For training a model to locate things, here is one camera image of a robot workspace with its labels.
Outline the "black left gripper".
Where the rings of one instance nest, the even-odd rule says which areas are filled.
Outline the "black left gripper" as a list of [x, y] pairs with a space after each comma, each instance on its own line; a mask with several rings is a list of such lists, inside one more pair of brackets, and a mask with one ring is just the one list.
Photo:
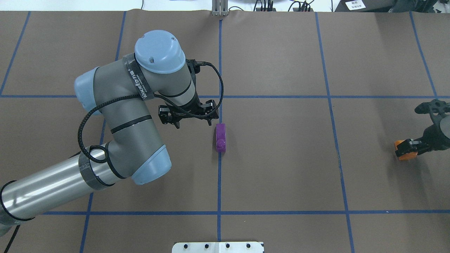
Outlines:
[[210, 62], [186, 60], [186, 64], [191, 75], [191, 82], [181, 97], [189, 101], [181, 105], [180, 102], [175, 102], [175, 97], [159, 93], [158, 98], [165, 102], [165, 105], [159, 106], [159, 119], [162, 123], [172, 123], [177, 129], [180, 128], [180, 121], [185, 118], [206, 120], [208, 125], [212, 126], [212, 121], [219, 118], [220, 103], [216, 103], [213, 99], [205, 103], [200, 102], [196, 90], [196, 74], [203, 66], [212, 67], [218, 77], [220, 73]]

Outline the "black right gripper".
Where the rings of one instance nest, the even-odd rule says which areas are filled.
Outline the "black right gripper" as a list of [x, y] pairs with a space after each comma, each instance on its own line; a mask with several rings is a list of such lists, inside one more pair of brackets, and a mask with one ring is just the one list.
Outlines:
[[419, 104], [414, 111], [417, 114], [429, 114], [432, 125], [423, 131], [422, 137], [415, 140], [406, 139], [403, 142], [403, 146], [418, 147], [417, 149], [396, 147], [396, 156], [417, 157], [425, 152], [449, 149], [449, 103], [433, 99], [430, 102]]

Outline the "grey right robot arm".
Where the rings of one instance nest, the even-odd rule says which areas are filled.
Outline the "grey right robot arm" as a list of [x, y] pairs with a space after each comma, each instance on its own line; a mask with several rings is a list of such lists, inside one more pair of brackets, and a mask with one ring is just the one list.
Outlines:
[[450, 147], [450, 106], [449, 103], [433, 99], [423, 102], [415, 109], [417, 114], [429, 114], [432, 125], [423, 131], [418, 139], [395, 142], [395, 155], [399, 160], [410, 160], [431, 151], [444, 151]]

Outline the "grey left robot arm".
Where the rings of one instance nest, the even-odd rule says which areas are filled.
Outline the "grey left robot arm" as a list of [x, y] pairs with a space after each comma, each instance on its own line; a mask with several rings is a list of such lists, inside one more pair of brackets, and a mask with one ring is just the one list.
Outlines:
[[132, 178], [137, 185], [166, 174], [172, 164], [146, 101], [159, 98], [162, 124], [179, 128], [197, 118], [211, 125], [222, 100], [199, 100], [196, 74], [210, 62], [187, 59], [177, 38], [153, 30], [134, 51], [77, 77], [74, 90], [87, 111], [77, 131], [80, 153], [1, 188], [1, 235], [37, 215]]

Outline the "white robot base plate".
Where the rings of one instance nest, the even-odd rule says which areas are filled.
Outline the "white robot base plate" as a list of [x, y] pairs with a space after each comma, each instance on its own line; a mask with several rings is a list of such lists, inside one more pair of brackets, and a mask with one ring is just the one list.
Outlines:
[[172, 247], [172, 253], [264, 253], [263, 242], [180, 242]]

